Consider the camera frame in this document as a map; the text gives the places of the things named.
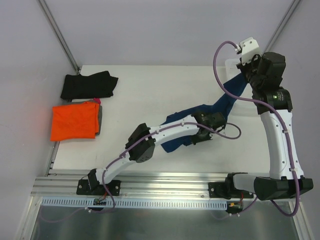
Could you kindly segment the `blue t shirt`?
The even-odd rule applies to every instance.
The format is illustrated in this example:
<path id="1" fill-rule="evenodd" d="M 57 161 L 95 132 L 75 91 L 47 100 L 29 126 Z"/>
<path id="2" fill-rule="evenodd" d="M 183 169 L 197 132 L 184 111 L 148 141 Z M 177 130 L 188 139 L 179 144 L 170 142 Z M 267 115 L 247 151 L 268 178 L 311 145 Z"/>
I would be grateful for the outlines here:
<path id="1" fill-rule="evenodd" d="M 245 80 L 243 75 L 238 74 L 232 79 L 225 82 L 223 86 L 228 92 L 239 97 L 245 90 L 247 84 L 248 82 Z M 185 118 L 188 115 L 199 116 L 200 114 L 204 114 L 204 116 L 209 117 L 219 117 L 220 119 L 223 119 L 226 122 L 235 101 L 236 100 L 234 98 L 230 97 L 225 93 L 213 105 L 202 104 L 168 115 L 164 124 L 178 121 L 180 119 Z M 166 153 L 171 153 L 177 150 L 182 145 L 193 145 L 191 142 L 190 135 L 179 137 L 171 141 L 165 142 L 161 146 Z"/>

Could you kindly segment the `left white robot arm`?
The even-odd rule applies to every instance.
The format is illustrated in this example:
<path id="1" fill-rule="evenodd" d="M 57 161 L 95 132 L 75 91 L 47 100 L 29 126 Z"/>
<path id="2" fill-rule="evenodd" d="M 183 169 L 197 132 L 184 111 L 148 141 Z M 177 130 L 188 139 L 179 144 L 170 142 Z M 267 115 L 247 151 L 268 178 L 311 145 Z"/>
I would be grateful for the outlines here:
<path id="1" fill-rule="evenodd" d="M 159 126 L 140 124 L 128 138 L 119 157 L 105 168 L 93 169 L 88 174 L 88 189 L 93 194 L 104 191 L 108 184 L 122 170 L 133 164 L 150 160 L 157 146 L 182 137 L 191 137 L 192 143 L 211 139 L 210 133 L 223 128 L 227 121 L 220 112 L 189 114 L 182 119 Z"/>

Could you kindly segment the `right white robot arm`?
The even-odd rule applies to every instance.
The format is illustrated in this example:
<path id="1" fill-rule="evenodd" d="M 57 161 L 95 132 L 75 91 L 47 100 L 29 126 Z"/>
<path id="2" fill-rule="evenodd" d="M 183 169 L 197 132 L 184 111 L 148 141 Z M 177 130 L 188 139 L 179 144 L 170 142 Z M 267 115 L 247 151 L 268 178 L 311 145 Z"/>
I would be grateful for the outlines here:
<path id="1" fill-rule="evenodd" d="M 314 185 L 300 166 L 292 133 L 292 99 L 281 86 L 286 59 L 275 52 L 246 53 L 237 68 L 252 88 L 266 133 L 270 168 L 268 176 L 229 174 L 232 180 L 224 184 L 224 193 L 233 198 L 247 191 L 262 201 L 299 198 Z"/>

